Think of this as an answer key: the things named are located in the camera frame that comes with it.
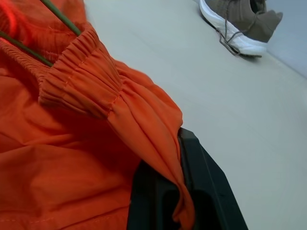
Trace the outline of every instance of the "orange fabric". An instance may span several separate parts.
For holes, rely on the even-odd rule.
[[[0,40],[0,229],[125,229],[140,159],[178,186],[174,220],[191,229],[180,109],[149,77],[109,55],[83,2],[54,1],[83,31],[79,37],[38,0],[13,3],[16,15],[25,13],[29,46],[55,64]],[[9,33],[7,21],[0,11],[0,30]]]

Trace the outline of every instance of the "floor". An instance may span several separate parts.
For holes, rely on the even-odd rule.
[[[87,0],[110,54],[179,105],[225,172],[250,230],[307,225],[307,80],[270,55],[234,57],[191,0]]]

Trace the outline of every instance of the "green drawstring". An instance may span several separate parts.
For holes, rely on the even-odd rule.
[[[61,11],[58,10],[58,8],[52,4],[49,0],[40,0],[51,12],[54,13],[71,31],[75,33],[75,35],[79,36],[81,34],[81,31],[65,16],[61,13]],[[4,38],[5,40],[9,41],[10,43],[14,44],[15,46],[19,47],[23,51],[27,52],[28,54],[31,54],[38,60],[40,60],[45,65],[51,67],[53,64],[49,62],[47,59],[45,59],[40,54],[36,53],[35,51],[29,49],[21,42],[11,38],[6,33],[0,31],[0,37]]]

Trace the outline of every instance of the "gray sneaker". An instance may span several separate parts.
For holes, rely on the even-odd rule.
[[[265,0],[200,0],[201,13],[233,54],[261,56],[283,17]]]

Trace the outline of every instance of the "shoe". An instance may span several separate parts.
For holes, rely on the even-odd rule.
[[[283,18],[281,12],[267,11],[265,0],[200,0],[200,9],[235,55],[262,56]]]

